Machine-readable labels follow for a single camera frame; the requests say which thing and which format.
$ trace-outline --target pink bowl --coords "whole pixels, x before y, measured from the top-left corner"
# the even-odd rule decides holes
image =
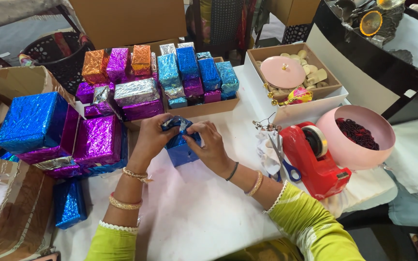
[[[380,151],[369,150],[350,141],[338,128],[335,120],[351,119],[368,129]],[[396,137],[391,125],[373,110],[344,105],[325,113],[317,122],[328,142],[328,150],[335,163],[353,170],[372,169],[383,163],[391,154]]]

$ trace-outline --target bangle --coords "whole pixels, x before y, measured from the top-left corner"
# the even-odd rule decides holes
[[[233,171],[232,171],[232,173],[230,174],[229,178],[225,179],[226,181],[229,181],[229,180],[233,177],[233,175],[235,174],[236,169],[238,168],[238,163],[239,163],[239,162],[236,162],[236,163],[235,163],[235,169],[233,169]]]
[[[111,205],[113,205],[114,207],[122,209],[122,210],[137,210],[141,207],[141,204],[143,203],[143,199],[140,200],[140,202],[138,202],[137,204],[127,204],[127,203],[123,203],[115,199],[114,193],[111,193],[111,195],[109,196],[109,203],[111,203]]]
[[[252,196],[254,195],[254,193],[256,193],[256,191],[259,189],[259,187],[261,186],[262,183],[262,179],[264,179],[264,175],[262,174],[262,172],[260,172],[259,170],[257,170],[257,180],[256,180],[256,184],[254,184],[254,187],[249,191],[249,192],[245,192],[245,194],[247,196]]]
[[[144,174],[136,174],[135,172],[125,169],[122,169],[122,173],[129,176],[129,177],[134,177],[139,179],[141,182],[149,184],[149,182],[154,181],[152,179],[148,179],[148,173],[144,173]]]

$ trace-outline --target person's right hand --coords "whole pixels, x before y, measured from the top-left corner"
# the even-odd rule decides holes
[[[222,136],[210,121],[202,121],[187,128],[188,134],[198,132],[205,145],[200,147],[192,137],[184,135],[188,146],[199,156],[206,166],[217,175],[228,178],[235,168],[235,162],[227,156]]]

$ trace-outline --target black bracelet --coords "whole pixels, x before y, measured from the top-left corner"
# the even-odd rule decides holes
[[[238,168],[238,163],[239,163],[239,162],[236,162],[236,163],[235,163],[235,169],[232,171],[232,174],[230,174],[229,178],[225,179],[226,181],[229,181],[229,180],[233,177],[233,175],[234,175],[234,174],[235,174],[235,172],[236,172],[236,168]]]

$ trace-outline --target white table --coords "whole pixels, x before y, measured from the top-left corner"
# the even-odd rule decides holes
[[[256,114],[259,104],[242,66],[236,67],[235,72],[240,80],[241,98],[236,108],[190,120],[214,122],[229,157],[249,168],[262,169],[255,151],[257,130],[252,121],[263,118]],[[209,261],[281,236],[254,199],[217,177],[200,160],[175,169],[167,152],[162,150],[152,160],[148,173],[155,181],[143,191],[136,260]],[[86,257],[119,176],[97,176],[83,182],[88,219],[67,230],[58,229],[52,243],[64,261]],[[297,186],[304,189],[301,183]],[[396,186],[384,170],[360,171],[351,176],[342,193],[323,200],[322,204],[339,217],[343,211],[387,203],[396,194]]]

